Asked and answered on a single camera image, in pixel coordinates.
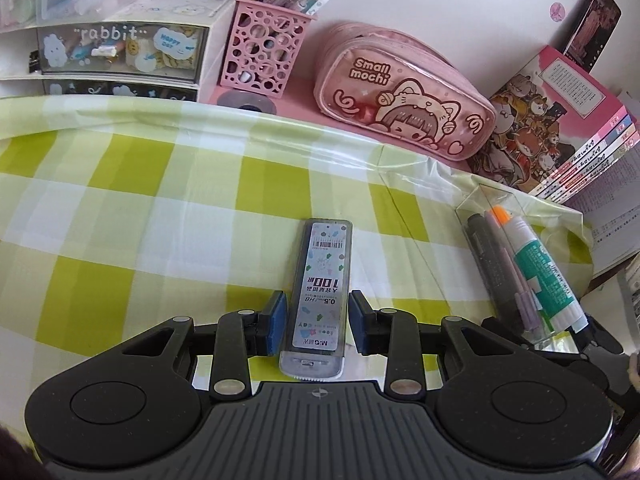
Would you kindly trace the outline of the person's right hand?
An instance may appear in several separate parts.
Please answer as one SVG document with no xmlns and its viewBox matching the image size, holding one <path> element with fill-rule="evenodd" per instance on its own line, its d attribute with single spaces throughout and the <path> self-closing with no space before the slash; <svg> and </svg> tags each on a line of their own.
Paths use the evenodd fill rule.
<svg viewBox="0 0 640 480">
<path fill-rule="evenodd" d="M 633 353 L 629 357 L 627 374 L 629 382 L 634 387 L 634 390 L 640 393 L 640 361 L 638 352 Z"/>
</svg>

